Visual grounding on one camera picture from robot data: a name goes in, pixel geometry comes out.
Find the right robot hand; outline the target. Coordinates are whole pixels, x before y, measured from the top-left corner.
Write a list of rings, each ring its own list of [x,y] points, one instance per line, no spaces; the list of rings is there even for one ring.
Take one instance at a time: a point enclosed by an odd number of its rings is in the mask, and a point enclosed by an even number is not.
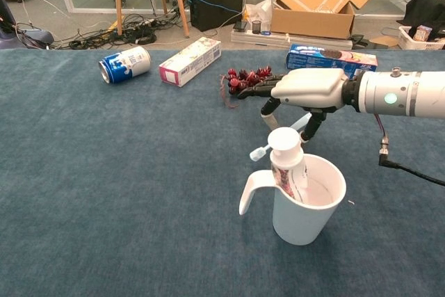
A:
[[[260,115],[272,130],[279,127],[273,112],[281,104],[298,106],[310,113],[300,133],[301,141],[312,139],[328,113],[350,105],[358,110],[359,85],[363,74],[349,78],[339,68],[302,68],[273,75],[237,94],[238,99],[266,97]]]

